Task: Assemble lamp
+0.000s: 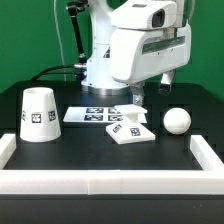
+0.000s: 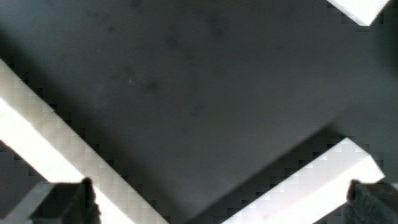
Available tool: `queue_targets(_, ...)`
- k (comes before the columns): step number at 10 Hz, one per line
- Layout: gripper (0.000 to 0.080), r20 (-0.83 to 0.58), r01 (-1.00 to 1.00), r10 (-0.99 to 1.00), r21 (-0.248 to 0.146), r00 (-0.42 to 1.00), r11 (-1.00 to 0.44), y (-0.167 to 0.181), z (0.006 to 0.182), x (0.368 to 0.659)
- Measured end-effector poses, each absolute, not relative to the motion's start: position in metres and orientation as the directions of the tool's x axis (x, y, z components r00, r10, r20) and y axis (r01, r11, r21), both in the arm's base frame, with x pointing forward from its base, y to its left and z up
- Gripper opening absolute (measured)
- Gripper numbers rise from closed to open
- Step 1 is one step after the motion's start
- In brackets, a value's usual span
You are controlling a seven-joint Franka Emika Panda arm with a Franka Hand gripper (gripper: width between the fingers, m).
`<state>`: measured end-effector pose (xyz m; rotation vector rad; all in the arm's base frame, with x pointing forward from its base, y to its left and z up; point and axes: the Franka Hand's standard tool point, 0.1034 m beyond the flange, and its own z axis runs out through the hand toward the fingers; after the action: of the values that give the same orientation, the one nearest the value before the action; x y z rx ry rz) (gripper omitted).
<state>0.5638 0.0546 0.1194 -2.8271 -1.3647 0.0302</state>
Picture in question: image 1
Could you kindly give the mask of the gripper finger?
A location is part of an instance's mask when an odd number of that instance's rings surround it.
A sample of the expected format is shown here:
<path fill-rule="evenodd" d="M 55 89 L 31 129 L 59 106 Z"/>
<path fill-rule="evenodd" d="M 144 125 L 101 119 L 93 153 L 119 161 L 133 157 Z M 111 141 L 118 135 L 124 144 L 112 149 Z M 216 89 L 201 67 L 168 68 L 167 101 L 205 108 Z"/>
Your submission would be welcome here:
<path fill-rule="evenodd" d="M 144 85 L 142 83 L 136 83 L 130 86 L 133 95 L 133 104 L 142 106 L 144 103 Z"/>
<path fill-rule="evenodd" d="M 159 84 L 158 92 L 163 95 L 167 95 L 171 92 L 171 86 L 173 78 L 175 76 L 175 71 L 167 71 L 162 74 L 161 82 Z"/>

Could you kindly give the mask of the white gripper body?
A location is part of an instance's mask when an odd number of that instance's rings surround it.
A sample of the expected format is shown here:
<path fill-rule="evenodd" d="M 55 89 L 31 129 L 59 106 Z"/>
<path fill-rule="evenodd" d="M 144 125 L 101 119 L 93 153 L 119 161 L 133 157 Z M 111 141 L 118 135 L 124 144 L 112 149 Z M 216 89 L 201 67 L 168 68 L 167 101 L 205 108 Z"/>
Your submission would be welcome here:
<path fill-rule="evenodd" d="M 110 44 L 110 74 L 116 81 L 134 84 L 188 63 L 191 27 L 169 37 L 162 30 L 116 29 Z"/>

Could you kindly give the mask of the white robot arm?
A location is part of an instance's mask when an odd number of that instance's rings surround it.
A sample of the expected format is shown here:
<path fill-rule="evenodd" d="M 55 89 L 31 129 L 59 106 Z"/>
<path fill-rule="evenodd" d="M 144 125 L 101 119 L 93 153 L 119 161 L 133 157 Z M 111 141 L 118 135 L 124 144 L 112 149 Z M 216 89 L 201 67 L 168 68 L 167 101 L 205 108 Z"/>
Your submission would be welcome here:
<path fill-rule="evenodd" d="M 99 95 L 133 94 L 144 101 L 144 82 L 162 77 L 159 92 L 168 94 L 175 70 L 191 53 L 194 0 L 127 0 L 116 9 L 107 0 L 89 0 L 92 54 L 83 89 Z"/>

